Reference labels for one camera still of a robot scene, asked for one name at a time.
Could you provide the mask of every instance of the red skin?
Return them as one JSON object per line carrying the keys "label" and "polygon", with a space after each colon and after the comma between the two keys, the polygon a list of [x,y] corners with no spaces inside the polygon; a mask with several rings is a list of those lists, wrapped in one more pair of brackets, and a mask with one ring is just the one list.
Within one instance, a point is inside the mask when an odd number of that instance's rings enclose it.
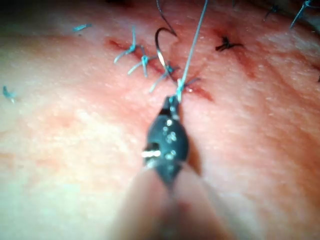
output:
{"label": "red skin", "polygon": [[[178,39],[161,33],[160,44],[173,66],[185,66],[202,4],[166,1]],[[306,25],[289,30],[293,16],[263,23],[266,11],[208,6],[188,73],[201,80],[181,106],[190,165],[254,238],[318,239],[320,38]],[[311,24],[316,13],[306,12]],[[165,23],[154,1],[40,4],[1,21],[1,84],[18,99],[0,103],[0,239],[104,239],[142,166],[148,126],[175,91],[167,79],[148,94],[163,72],[156,60],[148,78],[142,68],[127,76],[140,51],[113,61],[132,25],[156,54]],[[216,52],[222,36],[244,48]]]}

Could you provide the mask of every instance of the needle driver jaw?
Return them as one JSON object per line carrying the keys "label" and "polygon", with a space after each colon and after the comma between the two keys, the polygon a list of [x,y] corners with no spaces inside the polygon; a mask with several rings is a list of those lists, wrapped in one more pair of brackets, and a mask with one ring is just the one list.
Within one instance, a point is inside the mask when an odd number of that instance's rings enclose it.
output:
{"label": "needle driver jaw", "polygon": [[154,168],[163,183],[170,187],[189,156],[189,140],[180,122],[177,96],[167,96],[150,126],[142,152],[145,164]]}

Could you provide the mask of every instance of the skin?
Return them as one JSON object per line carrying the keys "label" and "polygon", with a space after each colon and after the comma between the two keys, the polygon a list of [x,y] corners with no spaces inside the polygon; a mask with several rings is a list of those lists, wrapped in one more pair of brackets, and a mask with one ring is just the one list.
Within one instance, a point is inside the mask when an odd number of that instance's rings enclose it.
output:
{"label": "skin", "polygon": [[[179,37],[163,33],[160,44],[173,66],[185,65],[202,4],[165,4]],[[254,239],[320,237],[320,38],[305,24],[289,31],[299,6],[287,2],[288,13],[263,22],[271,6],[210,3],[188,74],[201,80],[182,98],[190,165]],[[148,127],[175,92],[167,79],[148,93],[163,73],[156,60],[148,78],[142,68],[127,75],[141,52],[113,61],[132,25],[155,55],[165,23],[153,1],[4,13],[0,80],[17,98],[0,102],[0,239],[106,239],[142,167]],[[317,13],[305,19],[316,25]],[[216,52],[222,36],[245,48]]]}

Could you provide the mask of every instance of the pink skin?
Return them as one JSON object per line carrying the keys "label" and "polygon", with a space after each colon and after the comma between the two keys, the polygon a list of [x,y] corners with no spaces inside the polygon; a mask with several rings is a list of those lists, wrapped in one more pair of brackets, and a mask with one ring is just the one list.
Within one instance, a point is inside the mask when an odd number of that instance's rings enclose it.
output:
{"label": "pink skin", "polygon": [[[202,7],[166,1],[178,39],[161,33],[160,44],[173,66],[185,66]],[[201,80],[181,106],[190,164],[255,239],[317,239],[319,35],[289,31],[293,16],[263,23],[265,14],[245,1],[209,5],[188,74]],[[132,25],[153,56],[165,23],[153,1],[38,4],[1,18],[1,84],[18,98],[0,103],[0,239],[105,239],[142,167],[148,126],[175,91],[164,80],[148,94],[162,73],[156,60],[148,78],[142,68],[127,76],[139,51],[113,61]],[[245,48],[216,52],[222,36]]]}

